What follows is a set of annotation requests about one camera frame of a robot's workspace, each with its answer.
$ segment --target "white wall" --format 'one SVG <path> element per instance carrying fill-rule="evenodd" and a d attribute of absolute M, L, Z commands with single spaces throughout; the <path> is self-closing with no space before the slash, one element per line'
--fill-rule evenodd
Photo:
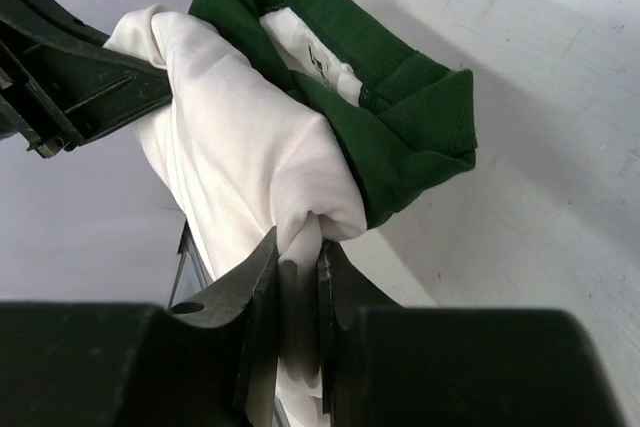
<path fill-rule="evenodd" d="M 369 235 L 426 302 L 573 312 L 640 425 L 640 0 L 356 1 L 474 70 L 480 142 L 473 173 Z"/>
<path fill-rule="evenodd" d="M 57 0 L 110 32 L 156 2 Z M 0 299 L 132 300 L 166 305 L 184 218 L 128 130 L 41 160 L 0 144 Z"/>

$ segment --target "green cloth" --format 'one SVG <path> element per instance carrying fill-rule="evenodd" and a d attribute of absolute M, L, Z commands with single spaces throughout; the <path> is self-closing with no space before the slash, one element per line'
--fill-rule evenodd
<path fill-rule="evenodd" d="M 360 108 L 287 68 L 259 23 L 284 7 L 353 67 L 363 83 Z M 189 13 L 214 25 L 267 80 L 328 119 L 369 228 L 474 167 L 471 72 L 452 72 L 413 50 L 351 0 L 193 0 Z"/>

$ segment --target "white fabric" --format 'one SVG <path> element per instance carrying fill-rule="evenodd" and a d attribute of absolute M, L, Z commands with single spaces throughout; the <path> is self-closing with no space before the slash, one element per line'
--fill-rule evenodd
<path fill-rule="evenodd" d="M 212 277 L 242 262 L 277 226 L 286 286 L 282 352 L 295 382 L 285 390 L 317 395 L 313 266 L 323 238 L 342 241 L 366 229 L 362 198 L 326 119 L 184 14 L 159 6 L 127 14 L 105 47 L 168 71 L 172 104 L 133 126 Z"/>
<path fill-rule="evenodd" d="M 338 59 L 290 7 L 262 16 L 260 24 L 289 69 L 310 75 L 351 105 L 359 105 L 362 82 L 351 65 Z"/>

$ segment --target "black plastic part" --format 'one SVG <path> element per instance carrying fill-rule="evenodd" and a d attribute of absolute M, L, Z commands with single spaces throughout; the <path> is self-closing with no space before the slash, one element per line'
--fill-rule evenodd
<path fill-rule="evenodd" d="M 0 0 L 0 139 L 48 158 L 171 102 L 165 71 L 106 40 L 54 0 Z"/>
<path fill-rule="evenodd" d="M 337 244 L 323 248 L 318 268 L 323 405 L 333 427 L 624 425 L 589 338 L 568 314 L 404 309 Z"/>
<path fill-rule="evenodd" d="M 273 231 L 182 314 L 0 304 L 0 424 L 271 427 L 277 260 Z"/>
<path fill-rule="evenodd" d="M 277 264 L 274 229 L 173 316 L 0 304 L 0 423 L 271 427 Z M 563 312 L 405 309 L 333 243 L 318 275 L 333 427 L 624 425 L 591 342 Z"/>

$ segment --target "hole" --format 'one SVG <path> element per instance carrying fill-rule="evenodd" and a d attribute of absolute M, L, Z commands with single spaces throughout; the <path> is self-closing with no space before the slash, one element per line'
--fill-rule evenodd
<path fill-rule="evenodd" d="M 204 310 L 204 305 L 198 302 L 182 302 L 171 307 L 171 312 L 174 314 L 193 314 L 201 310 Z"/>

